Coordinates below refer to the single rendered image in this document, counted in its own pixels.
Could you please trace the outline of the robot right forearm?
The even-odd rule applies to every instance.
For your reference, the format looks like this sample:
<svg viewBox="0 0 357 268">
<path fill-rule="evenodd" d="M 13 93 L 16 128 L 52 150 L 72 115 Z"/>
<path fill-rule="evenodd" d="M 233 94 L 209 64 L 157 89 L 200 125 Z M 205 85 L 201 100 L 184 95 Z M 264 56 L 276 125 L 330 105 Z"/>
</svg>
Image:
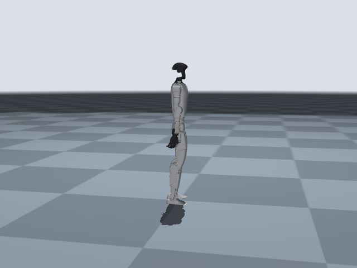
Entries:
<svg viewBox="0 0 357 268">
<path fill-rule="evenodd" d="M 173 113 L 173 128 L 175 129 L 175 134 L 179 133 L 179 128 L 180 128 L 180 113 L 181 113 L 181 108 L 176 107 L 175 111 Z"/>
</svg>

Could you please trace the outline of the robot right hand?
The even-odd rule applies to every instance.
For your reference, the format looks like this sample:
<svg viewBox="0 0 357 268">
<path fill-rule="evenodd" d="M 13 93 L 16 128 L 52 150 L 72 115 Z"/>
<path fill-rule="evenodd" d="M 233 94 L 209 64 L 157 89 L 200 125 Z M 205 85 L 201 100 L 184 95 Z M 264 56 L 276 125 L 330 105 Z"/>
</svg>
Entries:
<svg viewBox="0 0 357 268">
<path fill-rule="evenodd" d="M 176 147 L 176 144 L 179 143 L 179 140 L 178 140 L 178 135 L 179 134 L 175 134 L 175 129 L 173 128 L 172 130 L 172 137 L 170 139 L 170 143 L 167 145 L 168 148 L 175 148 Z"/>
</svg>

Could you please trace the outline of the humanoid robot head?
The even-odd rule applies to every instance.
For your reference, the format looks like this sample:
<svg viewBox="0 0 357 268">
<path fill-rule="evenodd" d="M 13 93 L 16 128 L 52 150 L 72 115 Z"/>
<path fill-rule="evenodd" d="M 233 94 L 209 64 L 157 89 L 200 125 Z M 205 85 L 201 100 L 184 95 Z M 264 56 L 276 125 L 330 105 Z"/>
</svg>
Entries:
<svg viewBox="0 0 357 268">
<path fill-rule="evenodd" d="M 178 73 L 181 72 L 181 74 L 182 74 L 182 77 L 176 78 L 176 81 L 174 83 L 177 83 L 177 81 L 181 81 L 181 83 L 183 83 L 182 79 L 186 78 L 186 75 L 185 75 L 186 69 L 187 69 L 187 65 L 184 63 L 176 63 L 173 65 L 172 70 L 177 70 Z"/>
</svg>

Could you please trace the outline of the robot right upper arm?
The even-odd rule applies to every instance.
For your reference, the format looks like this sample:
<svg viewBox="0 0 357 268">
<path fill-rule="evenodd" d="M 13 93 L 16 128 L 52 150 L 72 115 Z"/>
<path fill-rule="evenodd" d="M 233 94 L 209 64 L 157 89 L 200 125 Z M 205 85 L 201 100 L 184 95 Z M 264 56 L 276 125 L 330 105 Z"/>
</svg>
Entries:
<svg viewBox="0 0 357 268">
<path fill-rule="evenodd" d="M 180 94 L 181 94 L 181 86 L 180 85 L 174 85 L 172 86 L 172 94 L 173 94 L 173 110 L 175 111 L 176 107 L 180 107 Z M 181 113 L 183 112 L 182 107 L 181 108 Z"/>
</svg>

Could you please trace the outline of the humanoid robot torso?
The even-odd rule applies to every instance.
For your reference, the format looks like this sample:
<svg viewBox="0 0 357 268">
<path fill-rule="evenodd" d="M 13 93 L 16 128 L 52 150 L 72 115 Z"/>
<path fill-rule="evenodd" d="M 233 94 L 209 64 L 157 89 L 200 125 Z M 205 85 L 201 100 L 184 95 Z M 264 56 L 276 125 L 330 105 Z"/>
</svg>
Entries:
<svg viewBox="0 0 357 268">
<path fill-rule="evenodd" d="M 177 81 L 177 83 L 173 83 L 172 86 L 174 85 L 180 85 L 181 86 L 181 94 L 180 94 L 180 104 L 179 106 L 182 107 L 183 112 L 180 114 L 186 114 L 187 112 L 187 101 L 188 101 L 188 89 L 185 83 L 181 83 L 181 81 Z M 171 105 L 172 105 L 172 114 L 174 113 L 173 110 L 173 94 L 172 94 L 172 86 L 171 86 Z M 172 124 L 172 129 L 173 129 L 173 124 Z M 185 125 L 184 125 L 184 117 L 180 118 L 180 131 L 184 132 L 185 130 Z"/>
</svg>

